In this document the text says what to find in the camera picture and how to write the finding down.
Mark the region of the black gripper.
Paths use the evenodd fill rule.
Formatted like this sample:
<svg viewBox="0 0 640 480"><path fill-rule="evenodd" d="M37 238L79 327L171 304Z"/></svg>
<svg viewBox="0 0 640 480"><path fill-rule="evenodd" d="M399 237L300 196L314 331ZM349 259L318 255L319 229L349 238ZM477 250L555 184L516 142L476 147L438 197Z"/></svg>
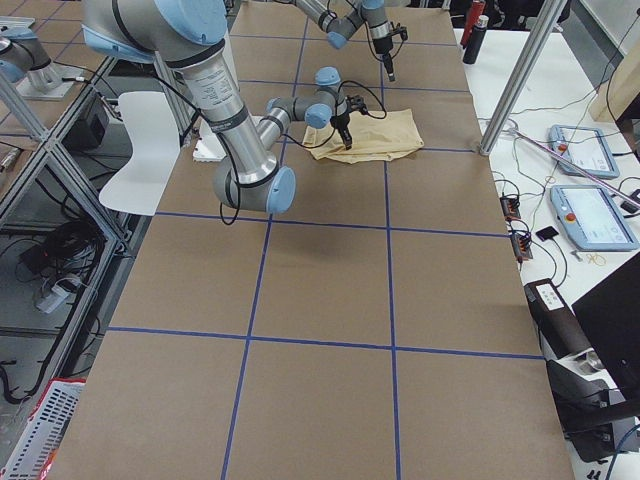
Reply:
<svg viewBox="0 0 640 480"><path fill-rule="evenodd" d="M352 136L349 132L349 125L350 122L350 114L349 113L343 113L340 115L335 115L331 117L331 125L333 128L335 128L338 132L338 134L341 137L343 146L346 150L350 150L352 148Z"/></svg>
<svg viewBox="0 0 640 480"><path fill-rule="evenodd" d="M393 41L391 36L384 36L381 38L375 38L373 40L373 47L376 57L382 61L387 77L390 82L396 81L393 56L391 50L393 49Z"/></svg>

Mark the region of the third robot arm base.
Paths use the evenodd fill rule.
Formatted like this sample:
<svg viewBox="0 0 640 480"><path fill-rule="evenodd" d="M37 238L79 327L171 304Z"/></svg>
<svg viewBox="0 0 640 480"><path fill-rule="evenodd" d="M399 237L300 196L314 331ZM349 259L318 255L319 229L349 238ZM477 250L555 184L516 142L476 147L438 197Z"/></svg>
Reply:
<svg viewBox="0 0 640 480"><path fill-rule="evenodd" d="M1 75L31 100L61 100L73 84L85 80L82 67L56 64L24 25L1 27Z"/></svg>

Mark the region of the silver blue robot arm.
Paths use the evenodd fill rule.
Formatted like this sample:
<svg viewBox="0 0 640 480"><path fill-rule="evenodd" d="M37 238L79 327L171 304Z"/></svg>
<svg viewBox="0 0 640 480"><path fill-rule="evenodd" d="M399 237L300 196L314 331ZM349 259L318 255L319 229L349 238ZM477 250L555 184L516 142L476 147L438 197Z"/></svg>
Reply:
<svg viewBox="0 0 640 480"><path fill-rule="evenodd" d="M291 123L303 121L316 129L331 125L344 145L352 143L350 115L365 104L344 94L333 67L318 71L312 96L277 98L265 117L253 121L223 57L227 20L221 1L86 1L83 15L85 42L94 50L141 63L160 56L183 76L224 149L213 188L228 207L269 214L289 209L295 174L270 148Z"/></svg>
<svg viewBox="0 0 640 480"><path fill-rule="evenodd" d="M408 40L408 32L400 23L393 24L387 17L383 1L355 1L351 12L340 16L330 8L329 1L288 1L306 14L326 34L335 49L343 48L358 30L365 26L372 42L374 58L384 65L388 79L396 80L394 71L393 38L399 36L401 44Z"/></svg>

